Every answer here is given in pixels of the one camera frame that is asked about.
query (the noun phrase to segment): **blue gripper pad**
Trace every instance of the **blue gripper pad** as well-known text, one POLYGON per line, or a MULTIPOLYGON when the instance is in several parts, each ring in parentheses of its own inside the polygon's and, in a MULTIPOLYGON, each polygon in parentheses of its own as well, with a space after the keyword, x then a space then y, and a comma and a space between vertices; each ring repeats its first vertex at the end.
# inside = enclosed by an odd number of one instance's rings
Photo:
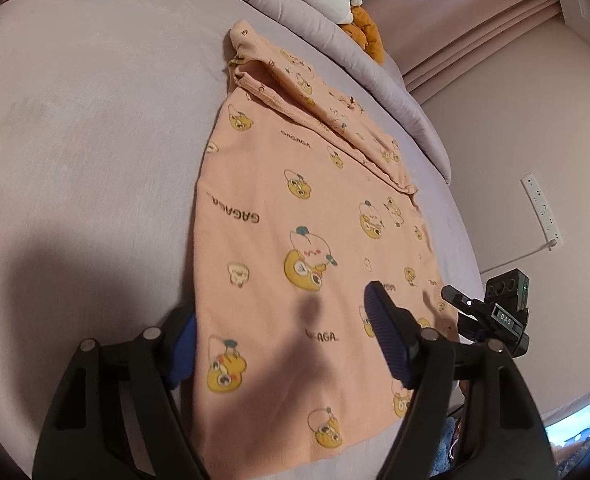
POLYGON ((370 282, 364 289, 364 309, 389 366, 390 374, 404 385, 411 383, 409 362, 411 355, 419 349, 409 348, 398 332, 393 317, 398 326, 401 321, 412 331, 413 325, 416 324, 413 316, 407 310, 398 308, 379 282, 370 282))
POLYGON ((180 333, 172 353, 172 364, 166 379, 172 389, 193 375, 195 368, 195 345, 197 343, 197 321, 193 314, 180 333))

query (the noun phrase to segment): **power cord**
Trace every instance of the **power cord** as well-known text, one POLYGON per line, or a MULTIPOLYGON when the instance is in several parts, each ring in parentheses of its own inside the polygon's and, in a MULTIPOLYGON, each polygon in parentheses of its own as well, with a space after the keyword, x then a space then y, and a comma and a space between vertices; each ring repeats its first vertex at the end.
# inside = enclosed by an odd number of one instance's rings
POLYGON ((524 254, 522 256, 519 256, 518 258, 513 258, 512 260, 510 260, 508 262, 504 262, 503 264, 499 264, 494 267, 490 267, 490 269, 481 270, 479 273, 485 274, 486 272, 490 272, 491 270, 499 269, 500 267, 504 267, 504 266, 510 265, 512 263, 515 263, 516 261, 521 260, 522 258, 526 258, 527 256, 533 256, 533 254, 537 254, 537 253, 539 253, 539 251, 543 251, 544 249, 551 249, 551 248, 555 247, 556 245, 557 245, 557 240, 550 240, 548 243, 545 243, 539 249, 536 249, 531 253, 524 254))
POLYGON ((459 410, 461 410, 464 407, 464 405, 462 404, 459 408, 455 408, 452 412, 450 412, 448 415, 446 415, 446 418, 449 418, 450 416, 455 415, 455 413, 459 412, 459 410))

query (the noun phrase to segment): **cartoon print fabric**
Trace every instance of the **cartoon print fabric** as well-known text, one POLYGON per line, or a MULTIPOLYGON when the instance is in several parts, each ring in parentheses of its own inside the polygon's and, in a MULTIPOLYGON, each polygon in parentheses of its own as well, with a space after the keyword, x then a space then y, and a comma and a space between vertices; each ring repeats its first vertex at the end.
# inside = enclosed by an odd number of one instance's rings
POLYGON ((213 480, 328 458, 404 416, 411 394, 377 344, 368 282, 457 336, 395 139, 248 23, 230 37, 232 91, 205 149, 193 236, 191 439, 213 480))

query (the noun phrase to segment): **orange plush toy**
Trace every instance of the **orange plush toy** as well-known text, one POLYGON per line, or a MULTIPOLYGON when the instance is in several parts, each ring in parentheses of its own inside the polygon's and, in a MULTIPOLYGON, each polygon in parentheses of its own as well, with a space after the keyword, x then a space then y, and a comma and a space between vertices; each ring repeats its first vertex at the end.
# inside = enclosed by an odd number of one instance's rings
POLYGON ((383 64, 384 46, 381 43, 377 25, 373 23, 371 17, 361 7, 351 7, 351 12, 353 13, 353 22, 348 25, 340 25, 340 27, 377 64, 383 64))

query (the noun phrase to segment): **screw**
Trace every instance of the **screw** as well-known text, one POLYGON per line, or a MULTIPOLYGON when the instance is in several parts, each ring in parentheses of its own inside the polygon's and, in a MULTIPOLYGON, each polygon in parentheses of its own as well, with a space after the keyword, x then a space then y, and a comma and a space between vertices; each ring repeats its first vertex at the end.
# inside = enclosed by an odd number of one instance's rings
POLYGON ((437 341, 440 338, 440 333, 434 328, 422 328, 421 335, 427 341, 437 341))
POLYGON ((94 339, 84 339, 80 343, 80 350, 82 350, 83 352, 90 352, 93 348, 95 348, 94 339))
POLYGON ((156 326, 150 326, 142 333, 142 335, 144 336, 144 339, 153 341, 153 339, 157 339, 159 336, 162 335, 162 330, 160 330, 156 326))
POLYGON ((493 352, 503 352, 504 351, 504 343, 499 341, 499 339, 489 339, 486 344, 488 348, 491 349, 493 352))

